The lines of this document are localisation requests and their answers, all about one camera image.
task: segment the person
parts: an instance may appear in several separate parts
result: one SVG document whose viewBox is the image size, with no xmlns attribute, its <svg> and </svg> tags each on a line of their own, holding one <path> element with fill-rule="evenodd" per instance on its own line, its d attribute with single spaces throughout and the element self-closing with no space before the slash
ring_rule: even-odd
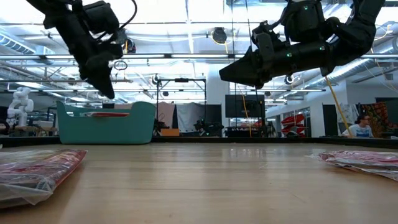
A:
<svg viewBox="0 0 398 224">
<path fill-rule="evenodd" d="M 359 115 L 355 124 L 349 127 L 351 134 L 354 138 L 373 138 L 372 128 L 370 127 L 371 117 L 368 115 Z M 341 134 L 342 136 L 349 137 L 349 132 L 346 130 Z"/>
</svg>

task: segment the black robotic arm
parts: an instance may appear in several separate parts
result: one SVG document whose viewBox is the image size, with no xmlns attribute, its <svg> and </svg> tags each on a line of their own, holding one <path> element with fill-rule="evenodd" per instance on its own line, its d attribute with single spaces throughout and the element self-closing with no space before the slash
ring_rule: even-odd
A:
<svg viewBox="0 0 398 224">
<path fill-rule="evenodd" d="M 79 64 L 80 78 L 92 84 L 110 99 L 114 98 L 109 61 L 123 56 L 119 37 L 119 21 L 104 1 L 83 5 L 82 0 L 27 0 L 45 14 L 44 27 L 55 27 Z M 108 40 L 93 34 L 110 34 Z"/>
<path fill-rule="evenodd" d="M 281 18 L 274 24 L 262 22 L 252 31 L 245 56 L 220 70 L 224 81 L 262 88 L 274 77 L 321 68 L 323 76 L 337 65 L 345 65 L 366 54 L 376 35 L 375 21 L 385 0 L 354 0 L 346 23 L 323 17 L 321 0 L 287 0 Z M 273 31 L 285 27 L 286 40 Z M 298 42 L 291 45 L 290 40 Z"/>
</svg>

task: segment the orange box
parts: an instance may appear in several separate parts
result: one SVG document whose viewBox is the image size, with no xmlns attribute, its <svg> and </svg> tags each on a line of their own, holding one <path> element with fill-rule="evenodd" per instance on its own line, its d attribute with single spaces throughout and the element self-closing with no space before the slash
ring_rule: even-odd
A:
<svg viewBox="0 0 398 224">
<path fill-rule="evenodd" d="M 160 133 L 162 136 L 180 136 L 179 129 L 162 129 Z"/>
</svg>

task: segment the teal plastic basket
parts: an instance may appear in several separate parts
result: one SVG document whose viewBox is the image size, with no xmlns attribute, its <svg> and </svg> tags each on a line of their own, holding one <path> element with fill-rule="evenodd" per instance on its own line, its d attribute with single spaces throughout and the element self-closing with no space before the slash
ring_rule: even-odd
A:
<svg viewBox="0 0 398 224">
<path fill-rule="evenodd" d="M 83 117 L 87 112 L 130 113 L 122 118 Z M 57 102 L 62 144 L 147 144 L 152 140 L 155 106 L 134 103 L 131 110 L 77 108 Z"/>
</svg>

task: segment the clear plastic wrap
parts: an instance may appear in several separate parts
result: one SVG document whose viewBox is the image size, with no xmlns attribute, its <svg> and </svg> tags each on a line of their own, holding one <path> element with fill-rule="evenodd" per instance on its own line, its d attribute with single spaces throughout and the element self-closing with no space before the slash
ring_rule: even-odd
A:
<svg viewBox="0 0 398 224">
<path fill-rule="evenodd" d="M 0 208 L 47 200 L 86 151 L 0 152 Z"/>
<path fill-rule="evenodd" d="M 398 153 L 334 151 L 314 154 L 311 157 L 335 166 L 377 174 L 398 181 Z"/>
</svg>

